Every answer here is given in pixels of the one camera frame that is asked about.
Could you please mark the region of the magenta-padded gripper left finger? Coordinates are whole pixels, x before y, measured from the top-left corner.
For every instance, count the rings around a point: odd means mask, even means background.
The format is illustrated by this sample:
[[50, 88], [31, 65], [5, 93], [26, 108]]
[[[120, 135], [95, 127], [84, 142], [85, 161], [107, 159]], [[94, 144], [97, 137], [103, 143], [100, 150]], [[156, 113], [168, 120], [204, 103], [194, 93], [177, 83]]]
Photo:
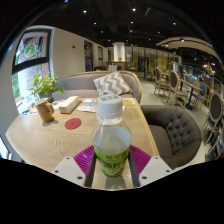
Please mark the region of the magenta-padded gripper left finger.
[[65, 156], [52, 173], [82, 187], [91, 187], [95, 171], [96, 155], [89, 146], [74, 157]]

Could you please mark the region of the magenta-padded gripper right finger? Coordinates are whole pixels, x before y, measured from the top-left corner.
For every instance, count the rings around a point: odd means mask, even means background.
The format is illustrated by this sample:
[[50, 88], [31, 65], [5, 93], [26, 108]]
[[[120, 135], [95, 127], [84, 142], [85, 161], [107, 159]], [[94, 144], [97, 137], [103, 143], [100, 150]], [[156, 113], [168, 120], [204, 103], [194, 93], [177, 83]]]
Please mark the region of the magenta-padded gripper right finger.
[[160, 156], [150, 156], [133, 145], [128, 160], [134, 187], [143, 187], [172, 173]]

